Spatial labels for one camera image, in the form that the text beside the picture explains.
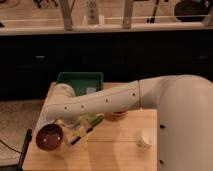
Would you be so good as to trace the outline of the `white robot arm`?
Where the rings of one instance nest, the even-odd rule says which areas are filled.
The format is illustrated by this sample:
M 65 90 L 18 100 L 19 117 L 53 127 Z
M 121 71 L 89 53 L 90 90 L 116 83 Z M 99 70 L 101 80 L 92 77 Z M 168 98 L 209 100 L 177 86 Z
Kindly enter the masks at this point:
M 213 82 L 197 75 L 136 80 L 47 103 L 45 119 L 85 114 L 157 111 L 157 171 L 213 171 Z

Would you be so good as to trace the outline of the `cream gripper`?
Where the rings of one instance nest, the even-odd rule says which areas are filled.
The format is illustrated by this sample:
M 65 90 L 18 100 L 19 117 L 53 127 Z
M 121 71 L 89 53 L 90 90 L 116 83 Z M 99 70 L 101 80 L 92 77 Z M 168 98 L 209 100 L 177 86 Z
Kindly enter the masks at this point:
M 87 135 L 89 124 L 86 120 L 79 121 L 68 129 L 66 134 L 67 143 L 69 145 L 76 144 L 81 138 Z

